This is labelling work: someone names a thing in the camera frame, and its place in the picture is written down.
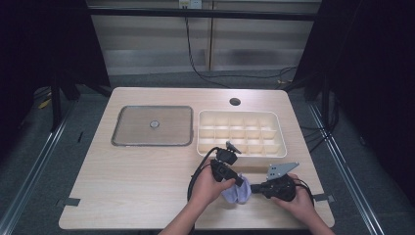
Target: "wooden table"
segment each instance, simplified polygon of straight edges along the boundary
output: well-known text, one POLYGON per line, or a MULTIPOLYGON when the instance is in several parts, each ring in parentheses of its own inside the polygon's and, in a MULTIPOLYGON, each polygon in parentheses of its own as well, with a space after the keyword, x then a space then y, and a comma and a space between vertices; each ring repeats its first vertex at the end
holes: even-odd
MULTIPOLYGON (((162 229, 186 204, 191 175, 201 162, 197 152, 199 112, 203 110, 273 112, 278 116, 287 156, 274 164, 299 162, 296 173, 313 194, 323 193, 288 95, 275 90, 117 88, 105 109, 85 161, 70 193, 80 199, 66 206, 63 229, 162 229), (232 106, 231 98, 241 100, 232 106), (192 144, 184 147, 117 147, 111 139, 124 106, 190 106, 194 111, 192 144)), ((269 163, 232 166, 250 183, 265 181, 269 163)), ((334 225, 327 201, 316 202, 323 220, 334 225)), ((262 195, 244 204, 213 202, 196 223, 197 229, 303 228, 289 213, 262 195)))

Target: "white cloth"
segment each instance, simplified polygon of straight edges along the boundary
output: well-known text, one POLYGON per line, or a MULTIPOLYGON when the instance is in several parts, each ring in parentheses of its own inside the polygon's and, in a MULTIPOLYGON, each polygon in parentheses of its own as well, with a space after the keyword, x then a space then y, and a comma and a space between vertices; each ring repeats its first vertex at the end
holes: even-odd
POLYGON ((245 177, 241 173, 239 174, 239 177, 244 179, 244 183, 241 185, 241 187, 234 184, 232 187, 222 191, 222 196, 225 198, 225 200, 228 203, 243 204, 250 198, 250 195, 251 195, 250 182, 248 181, 247 177, 245 177))

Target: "black tape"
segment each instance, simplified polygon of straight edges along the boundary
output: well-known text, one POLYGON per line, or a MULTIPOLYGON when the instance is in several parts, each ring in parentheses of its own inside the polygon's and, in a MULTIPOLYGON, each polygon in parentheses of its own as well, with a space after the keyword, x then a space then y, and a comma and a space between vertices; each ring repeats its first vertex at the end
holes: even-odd
POLYGON ((333 195, 316 194, 312 196, 316 202, 327 201, 329 203, 335 202, 333 195))
POLYGON ((80 199, 74 199, 74 198, 60 199, 56 203, 56 207, 58 208, 64 208, 65 206, 77 207, 79 205, 79 202, 80 202, 80 199))

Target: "person's left hand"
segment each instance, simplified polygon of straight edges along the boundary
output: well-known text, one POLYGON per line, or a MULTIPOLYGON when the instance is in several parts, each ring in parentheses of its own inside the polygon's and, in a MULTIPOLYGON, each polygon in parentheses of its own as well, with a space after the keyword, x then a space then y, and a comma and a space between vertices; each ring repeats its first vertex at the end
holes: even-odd
POLYGON ((196 201, 199 204, 207 206, 216 200, 223 190, 232 187, 234 184, 234 178, 217 182, 213 178, 210 160, 208 160, 205 162, 202 172, 196 179, 195 185, 193 186, 192 196, 190 197, 190 202, 196 201))

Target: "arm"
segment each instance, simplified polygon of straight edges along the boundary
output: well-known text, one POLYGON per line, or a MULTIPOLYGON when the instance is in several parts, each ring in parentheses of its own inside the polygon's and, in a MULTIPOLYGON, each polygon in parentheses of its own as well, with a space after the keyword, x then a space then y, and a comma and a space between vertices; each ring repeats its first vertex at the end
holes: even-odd
MULTIPOLYGON (((295 174, 290 176, 296 181, 299 179, 295 174)), ((304 223, 314 235, 332 235, 334 232, 327 226, 315 210, 310 198, 302 187, 297 187, 296 197, 291 202, 285 202, 272 197, 271 200, 281 208, 290 212, 296 219, 304 223)))
POLYGON ((234 183, 235 179, 216 182, 210 165, 206 165, 195 182, 192 197, 187 205, 159 234, 188 234, 207 206, 216 200, 223 190, 230 188, 234 183))

